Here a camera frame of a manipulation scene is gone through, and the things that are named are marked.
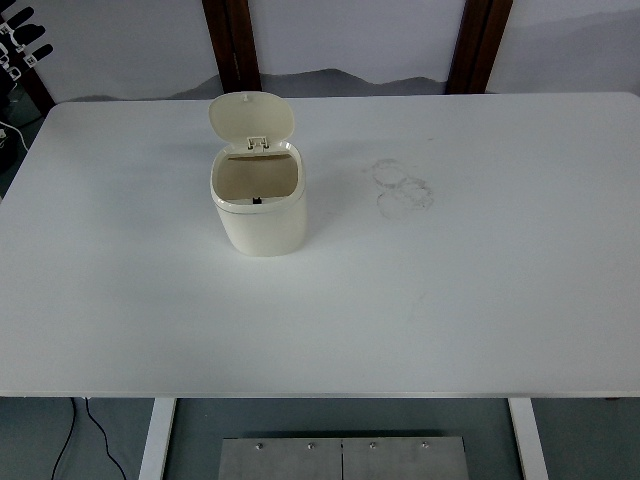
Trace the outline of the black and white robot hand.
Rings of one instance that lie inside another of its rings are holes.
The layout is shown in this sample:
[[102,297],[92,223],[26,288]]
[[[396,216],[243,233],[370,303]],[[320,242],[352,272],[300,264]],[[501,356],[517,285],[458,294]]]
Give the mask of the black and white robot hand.
[[51,44],[44,44],[27,52],[27,48],[40,39],[46,29],[31,23],[35,10],[26,6],[10,18],[1,19],[1,82],[16,83],[24,73],[53,52]]

